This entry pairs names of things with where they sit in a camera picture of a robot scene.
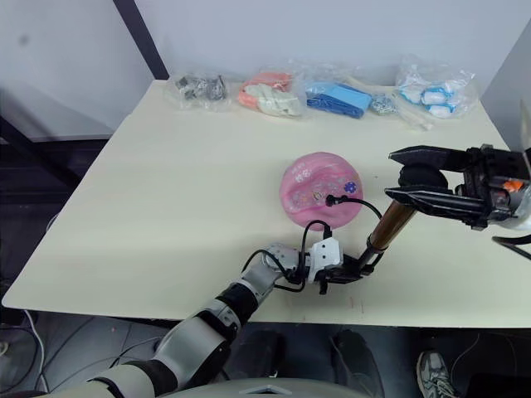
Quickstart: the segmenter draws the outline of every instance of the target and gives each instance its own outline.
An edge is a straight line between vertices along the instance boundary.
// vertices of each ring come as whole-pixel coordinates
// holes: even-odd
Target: pink bowl
[[[317,152],[298,158],[287,168],[280,184],[280,200],[288,217],[306,227],[322,220],[332,228],[348,224],[359,212],[358,203],[327,207],[327,195],[363,199],[362,182],[354,167],[333,153]],[[319,224],[311,226],[321,231]]]

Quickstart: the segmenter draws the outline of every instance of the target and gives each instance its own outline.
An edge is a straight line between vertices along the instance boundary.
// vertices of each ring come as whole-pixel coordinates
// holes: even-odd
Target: shoe
[[[458,398],[442,355],[425,351],[417,361],[417,382],[424,398]]]

